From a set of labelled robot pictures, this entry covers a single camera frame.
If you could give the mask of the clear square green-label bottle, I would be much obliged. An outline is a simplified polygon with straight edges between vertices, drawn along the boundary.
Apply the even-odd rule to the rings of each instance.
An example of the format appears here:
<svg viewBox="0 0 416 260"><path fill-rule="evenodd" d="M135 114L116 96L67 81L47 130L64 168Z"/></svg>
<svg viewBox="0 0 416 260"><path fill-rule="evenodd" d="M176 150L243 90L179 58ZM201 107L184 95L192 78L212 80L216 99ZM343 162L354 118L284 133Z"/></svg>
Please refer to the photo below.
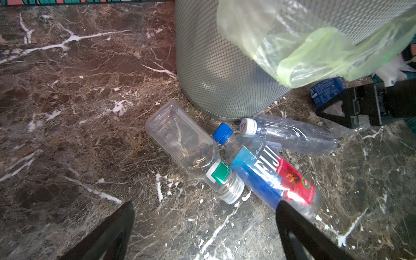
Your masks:
<svg viewBox="0 0 416 260"><path fill-rule="evenodd" d="M214 139L175 101L150 116L145 130L190 177L204 181L225 203L238 201L244 182L221 159Z"/></svg>

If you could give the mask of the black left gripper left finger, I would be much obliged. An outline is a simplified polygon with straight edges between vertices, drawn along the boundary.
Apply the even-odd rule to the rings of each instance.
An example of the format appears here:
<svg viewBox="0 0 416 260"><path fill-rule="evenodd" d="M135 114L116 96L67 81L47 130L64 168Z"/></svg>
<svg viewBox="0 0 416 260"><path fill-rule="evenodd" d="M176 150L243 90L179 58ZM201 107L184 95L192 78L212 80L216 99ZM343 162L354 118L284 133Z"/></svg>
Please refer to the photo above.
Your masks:
<svg viewBox="0 0 416 260"><path fill-rule="evenodd" d="M134 224L133 204L128 201L108 216L88 236L65 253L62 260L123 260Z"/></svg>

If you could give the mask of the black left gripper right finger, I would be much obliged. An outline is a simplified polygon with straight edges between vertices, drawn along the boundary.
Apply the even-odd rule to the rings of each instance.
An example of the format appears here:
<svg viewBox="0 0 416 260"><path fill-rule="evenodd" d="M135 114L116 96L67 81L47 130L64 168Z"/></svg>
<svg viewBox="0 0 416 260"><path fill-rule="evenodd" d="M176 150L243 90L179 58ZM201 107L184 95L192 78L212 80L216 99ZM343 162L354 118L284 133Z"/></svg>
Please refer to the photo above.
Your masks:
<svg viewBox="0 0 416 260"><path fill-rule="evenodd" d="M276 208L276 224L287 260L307 260L307 252L316 260L352 259L286 201Z"/></svg>

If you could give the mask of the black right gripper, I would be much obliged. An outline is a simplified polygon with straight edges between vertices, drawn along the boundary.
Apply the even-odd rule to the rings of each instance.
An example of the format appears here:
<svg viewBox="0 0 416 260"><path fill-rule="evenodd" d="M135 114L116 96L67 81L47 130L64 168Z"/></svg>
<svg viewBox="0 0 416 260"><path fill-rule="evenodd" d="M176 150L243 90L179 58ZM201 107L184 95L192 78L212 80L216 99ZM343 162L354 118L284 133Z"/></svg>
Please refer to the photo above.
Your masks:
<svg viewBox="0 0 416 260"><path fill-rule="evenodd" d="M363 122L371 126L392 124L416 116L416 80L398 81L386 87L383 82L344 89L316 115L349 129Z"/></svg>

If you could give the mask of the blue label Chinese water bottle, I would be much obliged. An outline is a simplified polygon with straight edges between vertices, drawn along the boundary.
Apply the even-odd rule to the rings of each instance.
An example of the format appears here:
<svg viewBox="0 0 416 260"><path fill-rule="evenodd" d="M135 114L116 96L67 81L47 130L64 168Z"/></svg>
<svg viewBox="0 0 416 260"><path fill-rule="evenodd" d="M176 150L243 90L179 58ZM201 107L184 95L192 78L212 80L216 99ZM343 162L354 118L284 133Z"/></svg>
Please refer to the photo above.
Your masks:
<svg viewBox="0 0 416 260"><path fill-rule="evenodd" d="M310 89L310 96L316 107L320 108L340 94L346 87L346 83L341 77L327 79L315 84Z"/></svg>

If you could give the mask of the Fiji water bottle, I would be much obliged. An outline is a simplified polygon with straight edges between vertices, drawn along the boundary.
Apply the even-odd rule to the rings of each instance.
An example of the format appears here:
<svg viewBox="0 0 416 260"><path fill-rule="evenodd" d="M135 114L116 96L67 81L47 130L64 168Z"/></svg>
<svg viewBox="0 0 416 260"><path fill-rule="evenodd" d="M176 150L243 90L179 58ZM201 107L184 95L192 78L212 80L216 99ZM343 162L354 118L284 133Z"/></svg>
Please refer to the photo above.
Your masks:
<svg viewBox="0 0 416 260"><path fill-rule="evenodd" d="M213 133L224 147L226 163L268 207L285 201L313 221L321 206L318 189L257 135L236 134L225 123Z"/></svg>

